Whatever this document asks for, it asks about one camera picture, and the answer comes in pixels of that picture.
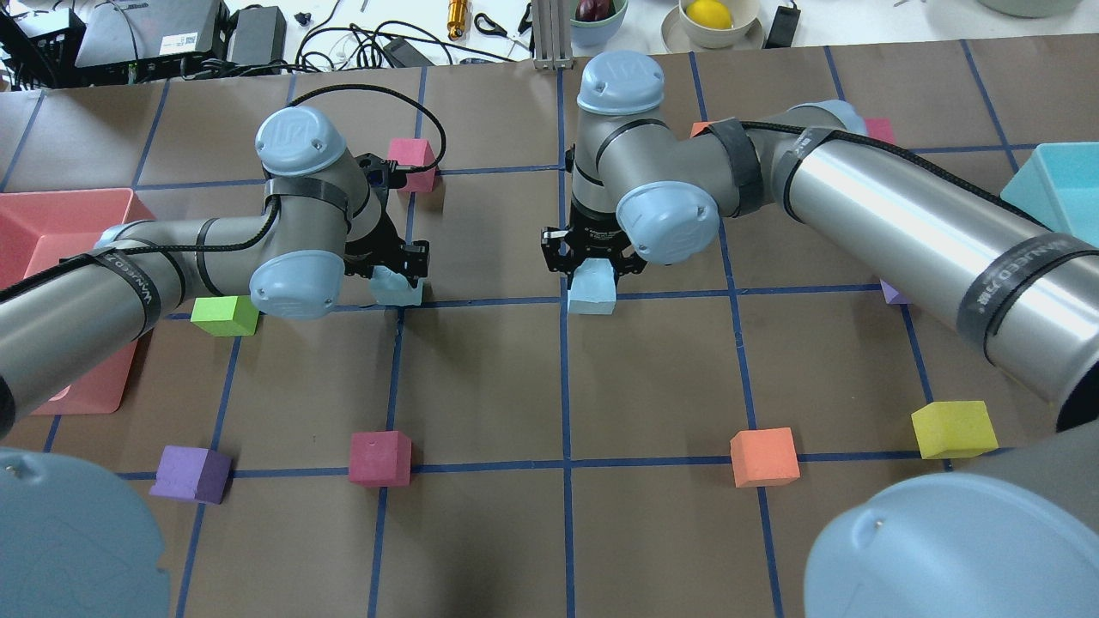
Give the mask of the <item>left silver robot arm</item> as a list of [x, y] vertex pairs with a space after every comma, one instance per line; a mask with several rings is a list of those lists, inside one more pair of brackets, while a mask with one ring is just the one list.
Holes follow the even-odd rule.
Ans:
[[[390, 191], [434, 163], [353, 156], [321, 111], [291, 103], [254, 142], [259, 216], [143, 220], [3, 291], [3, 433], [188, 300], [246, 294], [264, 314], [318, 319], [345, 276], [428, 277], [428, 243], [406, 242]], [[170, 578], [148, 505], [95, 463], [3, 449], [4, 617], [165, 617]]]

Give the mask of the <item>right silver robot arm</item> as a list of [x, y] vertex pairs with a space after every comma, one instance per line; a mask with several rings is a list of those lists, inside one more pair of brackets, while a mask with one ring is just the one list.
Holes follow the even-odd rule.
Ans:
[[659, 64], [601, 52], [565, 154], [568, 227], [539, 243], [574, 287], [706, 249], [776, 203], [891, 282], [1057, 410], [1039, 445], [898, 482], [840, 515], [804, 570], [809, 617], [1095, 617], [1096, 249], [906, 148], [844, 101], [679, 141]]

